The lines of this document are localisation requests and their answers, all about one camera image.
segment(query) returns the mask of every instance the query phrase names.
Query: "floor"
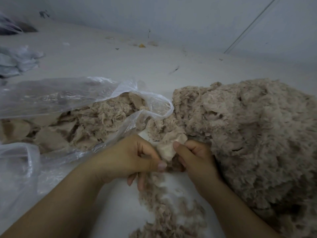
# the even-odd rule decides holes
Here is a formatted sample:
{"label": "floor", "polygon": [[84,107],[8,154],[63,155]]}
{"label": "floor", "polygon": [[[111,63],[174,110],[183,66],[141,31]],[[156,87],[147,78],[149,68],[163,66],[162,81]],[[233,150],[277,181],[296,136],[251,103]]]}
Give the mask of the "floor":
{"label": "floor", "polygon": [[[317,72],[222,53],[190,52],[184,46],[160,42],[151,46],[147,44],[149,40],[52,20],[32,21],[38,33],[0,36],[0,43],[8,47],[29,45],[33,50],[44,51],[46,56],[40,59],[40,68],[8,79],[9,84],[61,77],[103,76],[117,81],[135,77],[143,80],[151,91],[171,98],[174,89],[187,85],[271,78],[309,94],[316,92]],[[166,184],[174,195],[197,199],[204,206],[209,224],[206,237],[224,237],[212,208],[185,174],[166,175]],[[136,185],[128,187],[125,180],[117,180],[101,191],[89,217],[82,237],[127,237],[146,220],[153,219],[139,205]]]}

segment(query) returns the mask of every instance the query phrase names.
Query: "hand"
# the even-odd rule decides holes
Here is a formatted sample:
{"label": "hand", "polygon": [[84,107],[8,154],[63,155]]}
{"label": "hand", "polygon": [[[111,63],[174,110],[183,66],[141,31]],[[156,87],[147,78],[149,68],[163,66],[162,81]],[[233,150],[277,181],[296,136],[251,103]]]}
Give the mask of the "hand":
{"label": "hand", "polygon": [[[141,158],[141,154],[150,158]],[[115,178],[128,177],[127,183],[130,186],[138,174],[139,191],[144,189],[146,172],[162,172],[167,166],[153,146],[139,135],[124,138],[114,146],[97,153],[84,165],[104,183]]]}
{"label": "hand", "polygon": [[188,140],[184,145],[174,142],[173,147],[197,191],[205,198],[204,190],[207,190],[212,182],[221,180],[210,146]]}

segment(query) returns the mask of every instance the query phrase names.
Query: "right hand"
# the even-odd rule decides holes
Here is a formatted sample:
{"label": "right hand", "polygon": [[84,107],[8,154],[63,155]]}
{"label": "right hand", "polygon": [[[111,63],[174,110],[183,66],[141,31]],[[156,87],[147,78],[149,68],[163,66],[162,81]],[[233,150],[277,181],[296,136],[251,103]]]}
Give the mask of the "right hand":
{"label": "right hand", "polygon": [[210,146],[195,140],[188,140],[184,145],[173,143],[179,155],[179,161],[186,168],[188,176],[201,196],[210,189],[212,182],[221,181]]}

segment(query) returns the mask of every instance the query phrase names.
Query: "left hand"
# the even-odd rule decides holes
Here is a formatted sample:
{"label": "left hand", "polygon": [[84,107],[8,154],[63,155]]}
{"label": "left hand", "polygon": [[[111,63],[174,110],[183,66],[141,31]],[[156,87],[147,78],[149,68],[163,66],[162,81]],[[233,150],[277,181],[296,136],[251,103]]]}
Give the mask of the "left hand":
{"label": "left hand", "polygon": [[[141,154],[151,158],[141,158]],[[103,183],[128,177],[127,183],[130,186],[138,175],[139,191],[144,189],[146,172],[162,172],[167,166],[153,146],[139,135],[124,138],[112,147],[98,152],[83,165]]]}

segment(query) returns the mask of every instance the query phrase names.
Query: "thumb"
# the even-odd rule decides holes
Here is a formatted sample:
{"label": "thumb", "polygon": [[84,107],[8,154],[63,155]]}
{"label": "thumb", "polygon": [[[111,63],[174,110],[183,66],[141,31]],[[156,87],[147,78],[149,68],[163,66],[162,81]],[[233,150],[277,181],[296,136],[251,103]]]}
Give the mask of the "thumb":
{"label": "thumb", "polygon": [[145,159],[137,156],[135,160],[136,172],[162,172],[167,164],[162,160]]}
{"label": "thumb", "polygon": [[195,158],[195,155],[185,145],[182,145],[177,141],[173,143],[173,148],[176,153],[184,159],[186,164],[188,164],[193,158]]}

